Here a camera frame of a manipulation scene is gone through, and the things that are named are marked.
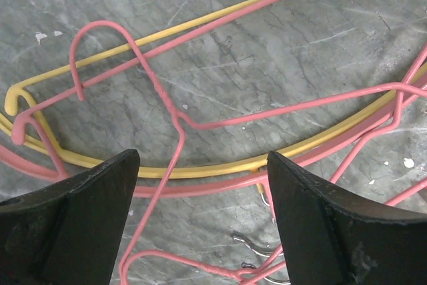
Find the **gray marble surface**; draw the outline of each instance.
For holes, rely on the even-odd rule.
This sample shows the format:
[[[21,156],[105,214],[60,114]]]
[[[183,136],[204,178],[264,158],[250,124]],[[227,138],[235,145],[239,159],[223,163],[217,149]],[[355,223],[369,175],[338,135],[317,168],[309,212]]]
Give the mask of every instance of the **gray marble surface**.
[[[10,85],[65,65],[72,37],[90,21],[116,21],[139,38],[240,1],[244,0],[0,0],[0,100]],[[427,0],[284,0],[149,62],[177,106],[187,107],[194,119],[225,119],[401,79],[427,41],[426,10]],[[142,49],[147,51],[166,40]],[[78,57],[122,43],[116,32],[97,29],[82,41]],[[82,78],[132,57],[124,53],[83,68]],[[66,74],[29,90],[42,101],[71,86],[71,76]],[[134,67],[86,93],[85,102],[74,96],[45,111],[63,147],[97,158],[137,148],[143,165],[167,165],[177,134],[142,68]],[[287,146],[338,123],[375,98],[245,126],[188,130],[179,166],[220,164]],[[426,108],[425,99],[417,100],[405,111],[399,129],[370,142],[345,172],[341,186],[384,201],[423,178]],[[0,143],[50,166],[46,157],[13,146],[3,133]],[[349,150],[309,169],[328,177]],[[412,158],[415,166],[406,168],[404,158]],[[40,181],[0,164],[1,198],[41,186]],[[427,193],[422,191],[401,206],[427,212],[426,200]],[[133,201],[121,253],[146,206],[147,200]],[[238,268],[243,261],[259,264],[244,245],[231,239],[233,231],[246,231],[260,244],[278,243],[272,217],[254,187],[162,200],[137,249],[159,248],[228,268]],[[132,284],[236,283],[159,259],[137,261],[129,275]],[[119,284],[117,270],[111,284]]]

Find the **black plastic piece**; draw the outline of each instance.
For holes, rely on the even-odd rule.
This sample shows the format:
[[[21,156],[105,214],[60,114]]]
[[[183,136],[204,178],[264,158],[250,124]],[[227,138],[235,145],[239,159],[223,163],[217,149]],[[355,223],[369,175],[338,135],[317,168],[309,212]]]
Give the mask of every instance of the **black plastic piece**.
[[[427,284],[427,215],[353,194],[276,152],[268,179],[292,285]]]
[[[0,284],[109,284],[138,169],[138,152],[126,150],[0,202]]]

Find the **pink wire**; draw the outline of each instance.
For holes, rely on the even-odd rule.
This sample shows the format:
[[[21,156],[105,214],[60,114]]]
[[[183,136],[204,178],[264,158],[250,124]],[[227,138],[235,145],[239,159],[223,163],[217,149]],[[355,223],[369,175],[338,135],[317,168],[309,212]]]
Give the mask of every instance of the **pink wire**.
[[[15,170],[19,170],[24,174],[40,178],[42,180],[47,180],[48,182],[57,181],[58,172],[34,164],[33,162],[30,162],[22,158],[21,156],[18,156],[17,154],[13,153],[2,145],[0,145],[0,161]]]
[[[383,133],[389,131],[390,129],[394,129],[395,127],[397,127],[399,125],[400,120],[401,120],[401,115],[402,115],[402,109],[404,107],[403,91],[407,91],[407,92],[411,93],[412,97],[414,97],[414,95],[421,95],[423,97],[427,96],[427,93],[423,89],[414,87],[412,85],[408,85],[410,80],[413,78],[414,74],[418,70],[418,68],[421,66],[421,63],[425,60],[425,58],[427,56],[427,46],[425,46],[425,48],[423,48],[422,52],[418,56],[417,60],[414,62],[414,64],[412,65],[412,67],[410,68],[408,73],[406,74],[406,76],[403,80],[403,83],[387,83],[387,84],[383,84],[383,85],[379,85],[379,86],[369,87],[366,89],[359,89],[356,91],[351,91],[349,93],[342,93],[342,94],[334,95],[334,96],[327,97],[327,98],[317,99],[314,101],[308,101],[306,103],[299,103],[296,105],[291,105],[291,106],[287,106],[287,107],[283,107],[283,108],[279,108],[279,109],[274,109],[271,111],[263,111],[261,113],[256,113],[253,115],[246,115],[246,116],[237,117],[234,119],[227,119],[227,120],[217,121],[217,122],[212,122],[212,123],[197,123],[197,122],[193,121],[184,112],[179,111],[173,105],[173,101],[171,100],[170,96],[167,94],[166,90],[162,87],[161,83],[159,82],[159,80],[155,76],[155,73],[151,70],[150,66],[147,63],[147,59],[149,59],[150,57],[154,57],[155,55],[158,55],[159,53],[162,53],[168,49],[171,49],[172,47],[175,47],[176,45],[179,45],[179,44],[183,43],[184,41],[188,41],[190,39],[193,39],[194,37],[197,37],[198,35],[201,35],[202,33],[206,33],[208,31],[212,30],[213,28],[216,28],[220,25],[223,25],[224,23],[230,22],[234,19],[242,17],[243,15],[245,15],[247,13],[250,13],[252,11],[255,11],[255,10],[258,10],[262,7],[265,7],[266,5],[269,5],[275,1],[277,1],[277,0],[260,1],[259,3],[248,6],[245,9],[241,9],[240,11],[236,11],[235,13],[232,13],[232,14],[227,15],[225,17],[222,17],[216,21],[208,23],[207,25],[204,25],[204,26],[197,28],[193,31],[190,31],[188,34],[183,35],[181,37],[178,37],[178,38],[174,39],[173,41],[170,41],[164,45],[161,45],[161,46],[157,47],[156,49],[153,49],[153,50],[147,52],[146,54],[141,53],[141,51],[137,47],[135,41],[131,38],[131,35],[123,27],[119,26],[118,24],[112,23],[110,21],[96,21],[96,22],[90,23],[89,25],[85,26],[83,29],[81,29],[79,31],[79,33],[76,35],[76,38],[73,40],[73,43],[71,44],[70,66],[71,66],[71,73],[73,76],[75,87],[68,89],[67,91],[64,91],[63,93],[60,93],[59,95],[56,95],[55,97],[52,97],[52,98],[36,105],[35,107],[32,107],[32,108],[24,111],[23,113],[20,113],[17,116],[15,123],[14,123],[14,126],[13,126],[12,140],[17,144],[23,144],[23,142],[25,140],[25,125],[27,123],[31,123],[33,126],[35,126],[38,134],[40,135],[40,137],[42,139],[42,141],[46,144],[46,147],[49,151],[49,155],[51,156],[53,163],[55,164],[55,167],[57,168],[59,177],[64,178],[68,174],[63,167],[63,163],[62,163],[60,157],[57,155],[56,151],[54,150],[53,146],[51,145],[49,138],[45,134],[43,128],[39,125],[39,123],[34,118],[32,118],[32,114],[36,111],[39,111],[39,110],[49,106],[49,105],[52,105],[55,102],[58,102],[59,100],[65,99],[66,97],[69,97],[70,95],[73,95],[74,93],[76,93],[78,95],[79,99],[84,100],[84,92],[83,92],[84,88],[90,87],[90,86],[92,86],[96,83],[99,83],[100,81],[102,81],[108,77],[111,77],[112,75],[115,75],[119,72],[122,72],[123,70],[127,69],[128,67],[131,67],[132,64],[136,65],[136,64],[140,63],[143,65],[143,67],[144,67],[145,71],[147,72],[150,80],[153,82],[153,85],[154,85],[156,92],[159,94],[159,96],[162,99],[162,101],[164,102],[168,112],[170,112],[170,114],[171,114],[171,118],[172,118],[172,122],[174,124],[174,127],[176,128],[176,130],[179,133],[179,143],[178,143],[176,151],[175,151],[175,153],[174,153],[174,155],[173,155],[173,157],[172,157],[172,159],[168,165],[166,173],[165,173],[164,177],[162,178],[162,180],[160,181],[159,186],[155,189],[155,191],[152,195],[152,199],[150,201],[150,204],[149,204],[147,210],[145,211],[143,218],[141,219],[141,222],[140,222],[140,224],[139,224],[139,226],[138,226],[138,228],[134,234],[134,237],[132,238],[129,246],[127,247],[127,250],[125,251],[125,255],[123,256],[123,258],[119,264],[119,272],[121,275],[122,284],[128,284],[128,282],[127,282],[127,271],[128,271],[130,264],[136,258],[148,255],[147,254],[148,252],[151,253],[152,255],[157,255],[157,256],[164,257],[164,258],[178,260],[178,261],[183,262],[185,264],[191,264],[190,260],[186,260],[185,258],[180,258],[179,256],[174,256],[173,254],[163,253],[160,251],[144,251],[144,252],[140,252],[140,253],[137,253],[137,254],[129,257],[133,247],[135,246],[135,244],[137,242],[137,239],[139,238],[140,234],[142,233],[142,231],[143,231],[143,229],[144,229],[144,227],[148,221],[148,218],[150,217],[158,199],[160,198],[162,191],[165,189],[165,185],[166,185],[166,183],[170,177],[171,171],[174,169],[176,162],[178,160],[178,157],[179,157],[179,155],[182,151],[182,148],[184,146],[185,132],[179,123],[179,118],[182,118],[182,120],[186,121],[193,128],[196,128],[196,129],[212,129],[212,128],[223,127],[223,126],[227,126],[227,125],[235,125],[235,124],[239,124],[239,123],[243,123],[243,122],[247,122],[247,121],[258,120],[258,119],[262,119],[265,117],[273,117],[273,116],[277,116],[277,115],[282,115],[283,113],[288,113],[291,111],[297,111],[297,110],[301,110],[301,109],[305,109],[305,108],[309,108],[309,107],[316,107],[319,105],[323,105],[325,103],[333,103],[333,102],[341,101],[344,99],[360,97],[361,95],[367,95],[367,94],[371,94],[371,93],[378,93],[381,91],[397,89],[398,92],[396,95],[394,112],[392,114],[394,117],[392,123],[390,125],[381,127],[379,129],[375,129],[376,126],[380,125],[381,123],[384,123],[383,119],[387,118],[387,115],[385,115],[380,120],[378,120],[376,123],[374,123],[374,125],[371,125],[369,127],[369,129],[363,129],[363,130],[365,130],[365,133],[363,133],[363,136],[360,138],[360,140],[356,144],[355,148],[348,154],[347,158],[344,160],[344,162],[341,164],[341,166],[339,166],[336,173],[332,176],[331,181],[336,182],[336,180],[338,180],[338,178],[340,177],[342,172],[348,167],[348,164],[350,164],[350,162],[354,159],[356,154],[362,149],[362,147],[364,146],[364,144],[366,144],[367,141],[369,141],[373,137],[376,137],[377,135],[380,135],[380,134],[383,134]],[[79,80],[77,68],[75,66],[75,53],[77,51],[77,45],[78,45],[80,39],[84,36],[84,34],[86,32],[88,32],[90,29],[92,29],[94,27],[99,27],[99,26],[108,26],[108,27],[112,27],[112,28],[115,28],[118,31],[120,31],[123,34],[123,36],[127,39],[129,44],[131,45],[132,49],[134,50],[135,54],[137,55],[137,58],[132,59],[131,61],[128,61],[127,63],[121,64],[120,66],[117,66],[116,68],[110,69],[109,71],[106,71],[105,73],[102,73],[101,75],[95,76],[94,78],[82,83]],[[359,134],[356,135],[357,138],[360,137],[360,133],[361,133],[361,131],[359,131]],[[320,146],[316,150],[317,150],[317,152],[322,152],[320,154],[323,155],[323,154],[325,154],[325,151],[322,151],[322,148],[323,148],[323,146]],[[13,162],[13,159],[10,159],[8,156],[7,161]],[[40,171],[40,173],[43,173],[43,174],[47,174],[49,177],[52,174],[52,172],[44,171],[44,169],[41,167],[37,168],[37,171]],[[248,181],[253,182],[255,179],[264,180],[265,178],[266,178],[265,174],[258,173],[258,174],[254,174],[253,179],[252,180],[249,179]],[[401,199],[404,199],[405,197],[409,197],[413,193],[416,193],[419,190],[417,188],[419,188],[419,186],[423,186],[424,183],[422,183],[422,184],[421,184],[421,182],[418,183],[417,185],[413,186],[412,188],[409,188],[405,192],[402,192],[401,194],[399,194],[395,198],[391,199],[388,203],[397,204],[397,202],[401,201]],[[267,273],[266,275],[268,275],[271,272],[276,271],[276,268],[283,267],[284,263],[281,263],[281,264],[278,264],[277,266],[274,266],[273,268],[266,270],[266,268],[277,257],[277,255],[278,255],[277,253],[279,253],[280,250],[281,250],[280,247],[278,249],[276,249],[275,254],[272,255],[266,262],[264,262],[264,264],[260,268],[258,268],[259,273],[257,273],[257,276],[255,278],[253,278],[251,280],[245,280],[242,284],[253,284],[257,280],[264,277],[262,275],[264,275],[265,273]],[[208,266],[207,264],[203,264],[203,263],[199,263],[199,264],[202,264],[204,266],[201,268],[204,268],[204,269],[207,268],[208,271],[215,272],[216,274],[225,273],[225,274],[223,274],[224,276],[226,274],[229,275],[230,277],[235,276],[232,278],[235,278],[238,280],[242,280],[242,279],[236,278],[237,277],[236,275],[241,276],[243,274],[253,274],[254,273],[253,270],[252,271],[249,271],[249,270],[228,271],[226,269],[219,268],[216,266],[214,266],[216,268],[212,269],[212,266],[206,267],[206,266]]]

